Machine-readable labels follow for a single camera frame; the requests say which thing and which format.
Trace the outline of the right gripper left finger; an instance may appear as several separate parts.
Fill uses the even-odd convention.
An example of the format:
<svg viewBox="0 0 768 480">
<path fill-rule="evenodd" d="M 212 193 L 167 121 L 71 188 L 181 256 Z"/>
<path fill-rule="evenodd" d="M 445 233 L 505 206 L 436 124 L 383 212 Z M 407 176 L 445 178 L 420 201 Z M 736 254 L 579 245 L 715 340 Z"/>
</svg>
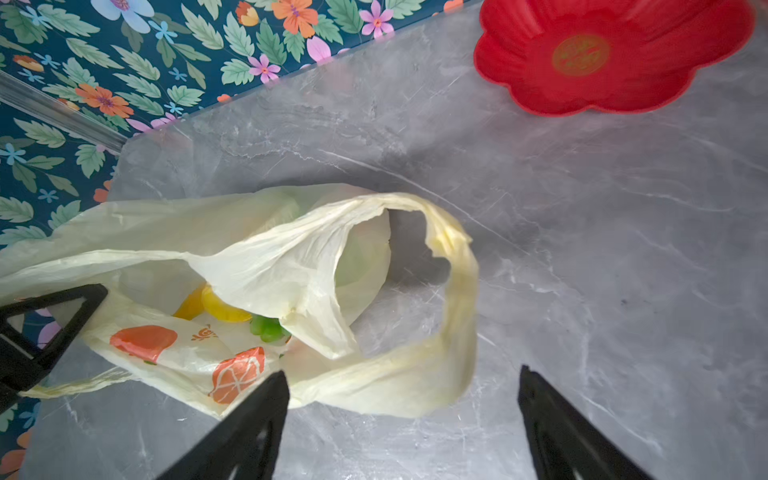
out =
<svg viewBox="0 0 768 480">
<path fill-rule="evenodd" d="M 272 479 L 289 399 L 284 373 L 270 375 L 160 477 L 167 480 Z"/>
</svg>

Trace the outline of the red flower-shaped plastic bowl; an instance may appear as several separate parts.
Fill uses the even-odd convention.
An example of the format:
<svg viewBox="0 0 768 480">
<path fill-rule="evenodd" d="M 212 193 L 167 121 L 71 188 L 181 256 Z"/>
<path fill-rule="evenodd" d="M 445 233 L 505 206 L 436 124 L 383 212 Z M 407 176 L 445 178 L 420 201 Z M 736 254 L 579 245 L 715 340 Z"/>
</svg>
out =
<svg viewBox="0 0 768 480">
<path fill-rule="evenodd" d="M 474 65 L 524 111 L 633 114 L 685 93 L 740 50 L 756 13 L 741 0 L 486 1 Z"/>
</svg>

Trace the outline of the cream plastic fruit-print bag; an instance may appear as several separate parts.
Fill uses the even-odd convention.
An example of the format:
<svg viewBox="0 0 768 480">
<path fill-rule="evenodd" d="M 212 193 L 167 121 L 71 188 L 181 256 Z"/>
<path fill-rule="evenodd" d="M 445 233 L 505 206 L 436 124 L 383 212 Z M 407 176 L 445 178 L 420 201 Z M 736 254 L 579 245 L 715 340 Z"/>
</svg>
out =
<svg viewBox="0 0 768 480">
<path fill-rule="evenodd" d="M 392 210 L 419 212 L 449 262 L 437 334 L 368 358 L 352 323 L 390 265 Z M 283 186 L 199 199 L 110 201 L 1 253 L 3 301 L 85 284 L 108 289 L 80 339 L 111 367 L 25 397 L 50 399 L 137 380 L 221 419 L 282 371 L 297 408 L 313 402 L 415 418 L 451 404 L 476 363 L 478 265 L 450 214 L 407 193 L 345 184 Z M 264 343 L 250 322 L 173 316 L 199 285 L 291 333 Z"/>
</svg>

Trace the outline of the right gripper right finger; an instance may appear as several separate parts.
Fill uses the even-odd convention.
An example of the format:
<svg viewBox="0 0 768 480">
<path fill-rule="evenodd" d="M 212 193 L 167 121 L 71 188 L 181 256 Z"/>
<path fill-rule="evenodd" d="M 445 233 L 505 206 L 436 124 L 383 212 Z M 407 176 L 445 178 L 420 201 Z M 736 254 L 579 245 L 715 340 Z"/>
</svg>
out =
<svg viewBox="0 0 768 480">
<path fill-rule="evenodd" d="M 527 365 L 517 402 L 539 479 L 652 479 Z"/>
</svg>

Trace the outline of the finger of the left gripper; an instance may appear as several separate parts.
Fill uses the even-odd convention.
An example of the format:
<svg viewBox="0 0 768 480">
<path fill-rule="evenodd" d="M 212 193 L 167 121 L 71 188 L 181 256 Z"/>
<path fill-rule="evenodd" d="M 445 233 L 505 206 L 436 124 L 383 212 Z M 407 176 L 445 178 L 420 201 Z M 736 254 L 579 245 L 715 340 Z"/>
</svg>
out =
<svg viewBox="0 0 768 480">
<path fill-rule="evenodd" d="M 24 392 L 41 383 L 54 369 L 81 330 L 106 300 L 108 289 L 88 284 L 31 297 L 1 307 L 1 409 L 14 406 Z M 55 307 L 65 310 L 62 326 L 53 320 L 44 324 L 37 338 L 25 331 L 30 315 L 51 315 Z"/>
</svg>

